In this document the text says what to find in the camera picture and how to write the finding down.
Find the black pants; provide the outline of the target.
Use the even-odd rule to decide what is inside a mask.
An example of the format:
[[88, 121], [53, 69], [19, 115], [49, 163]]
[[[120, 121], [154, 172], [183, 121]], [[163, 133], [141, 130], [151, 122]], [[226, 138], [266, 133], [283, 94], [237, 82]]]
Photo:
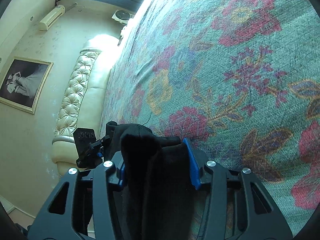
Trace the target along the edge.
[[116, 208], [124, 239], [187, 239], [194, 212], [189, 155], [180, 137], [139, 124], [106, 124], [107, 156], [121, 152], [126, 186]]

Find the floral bedspread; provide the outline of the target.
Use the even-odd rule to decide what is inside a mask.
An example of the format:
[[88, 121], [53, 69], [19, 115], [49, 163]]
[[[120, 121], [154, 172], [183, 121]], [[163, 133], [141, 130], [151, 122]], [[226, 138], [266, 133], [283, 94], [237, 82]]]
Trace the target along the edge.
[[293, 234], [319, 204], [319, 16], [309, 0], [144, 0], [111, 70], [108, 121], [249, 167]]

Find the white desk fan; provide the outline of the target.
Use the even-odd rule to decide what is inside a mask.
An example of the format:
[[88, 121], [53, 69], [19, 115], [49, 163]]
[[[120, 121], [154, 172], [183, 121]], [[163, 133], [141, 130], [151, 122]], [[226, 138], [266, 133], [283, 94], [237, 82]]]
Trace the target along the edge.
[[112, 19], [122, 25], [127, 25], [129, 20], [134, 18], [134, 16], [134, 14], [131, 14], [125, 10], [116, 10], [112, 15]]

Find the cream tufted leather headboard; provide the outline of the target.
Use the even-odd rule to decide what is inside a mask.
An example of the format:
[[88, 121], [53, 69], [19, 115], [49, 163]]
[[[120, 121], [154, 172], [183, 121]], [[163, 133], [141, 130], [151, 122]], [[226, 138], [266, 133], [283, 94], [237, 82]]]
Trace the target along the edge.
[[88, 40], [80, 50], [61, 107], [52, 140], [52, 162], [60, 176], [76, 166], [78, 153], [73, 133], [80, 128], [100, 131], [103, 103], [110, 72], [119, 58], [119, 40], [101, 34]]

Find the framed black white photograph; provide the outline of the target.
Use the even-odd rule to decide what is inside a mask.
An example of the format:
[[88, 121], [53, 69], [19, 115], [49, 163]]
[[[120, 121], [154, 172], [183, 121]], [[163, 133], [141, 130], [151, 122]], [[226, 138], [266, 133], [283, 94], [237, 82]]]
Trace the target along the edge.
[[1, 103], [35, 114], [41, 91], [53, 65], [48, 61], [13, 57], [1, 72]]

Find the white wall air conditioner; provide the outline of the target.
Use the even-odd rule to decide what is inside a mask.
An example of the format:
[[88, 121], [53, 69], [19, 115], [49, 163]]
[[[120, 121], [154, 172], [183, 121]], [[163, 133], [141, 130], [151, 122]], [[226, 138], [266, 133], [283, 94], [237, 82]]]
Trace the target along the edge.
[[65, 13], [65, 6], [58, 5], [50, 11], [40, 22], [39, 31], [48, 31], [53, 24]]

